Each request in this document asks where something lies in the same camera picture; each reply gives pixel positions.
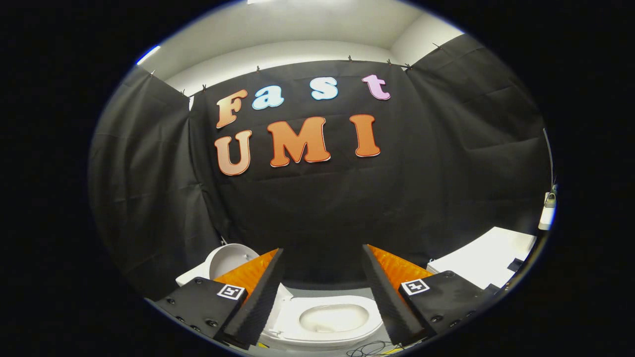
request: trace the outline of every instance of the cable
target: cable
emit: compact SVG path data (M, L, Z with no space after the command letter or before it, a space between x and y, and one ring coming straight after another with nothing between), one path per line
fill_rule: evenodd
M397 353L397 352L401 352L404 350L407 350L413 346L416 346L418 344L420 344L421 342L423 342L425 339L418 341L417 343L408 345L406 347L402 347L401 344L392 344L390 341L374 341L374 342L370 342L367 343L365 345L359 346L355 349L352 349L350 351L346 352L346 355L348 357L371 357L371 356L387 356L393 353ZM390 352L390 353L386 353L386 352L382 352L384 349L386 348L390 348L388 351L386 352ZM396 352L391 352L393 349L397 349L397 348L401 348L401 351L396 351Z
M547 141L547 150L549 151L549 163L551 164L551 187L556 183L554 180L554 159L551 156L551 145L549 145L549 138L547 137L547 129L542 128L542 132L545 134L545 140Z

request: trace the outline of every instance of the black backdrop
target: black backdrop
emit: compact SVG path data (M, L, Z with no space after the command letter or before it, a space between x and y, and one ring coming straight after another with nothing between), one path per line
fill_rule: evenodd
M386 83L375 99L362 78ZM309 81L334 77L338 95L311 98ZM278 85L284 102L255 110L253 94ZM217 102L239 90L235 122L216 129ZM349 118L374 116L378 156L355 155ZM331 159L273 168L267 125L326 119ZM461 35L404 71L396 65L320 61L224 81L187 98L135 67L108 103L90 156L90 192L118 266L158 299L174 278L220 244L287 249L284 282L300 288L365 285L360 245L425 266L493 226L535 234L550 188L544 123L519 79ZM249 168L220 172L214 141L251 130ZM230 145L232 162L238 145Z

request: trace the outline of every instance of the white wall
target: white wall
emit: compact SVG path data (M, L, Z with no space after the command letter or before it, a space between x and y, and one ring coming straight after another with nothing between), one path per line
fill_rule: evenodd
M242 74L255 72L256 66L266 69L279 65L321 60L366 60L396 62L384 48L338 41L288 41L262 44L226 53L201 62L165 82L185 95Z
M436 46L463 34L454 26L429 13L416 19L392 45L391 53L399 64L414 64Z

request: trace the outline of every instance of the toilet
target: toilet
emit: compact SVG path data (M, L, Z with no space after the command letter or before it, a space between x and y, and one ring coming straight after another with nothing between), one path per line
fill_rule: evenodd
M212 251L205 262L177 278L183 286L200 276L213 280L258 254L247 246L228 244ZM374 300L357 295L294 297L278 286L259 342L275 349L328 351L356 345L383 324Z

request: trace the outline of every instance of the pink letter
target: pink letter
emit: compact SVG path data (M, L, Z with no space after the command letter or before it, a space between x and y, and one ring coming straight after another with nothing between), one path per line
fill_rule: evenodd
M364 77L361 80L364 83L368 83L368 89L370 90L370 93L373 95L373 97L379 99L379 100L388 100L391 97L390 93L386 93L382 90L382 86L381 84L386 84L386 82L383 79L379 79L377 78L376 75L371 74L368 77Z

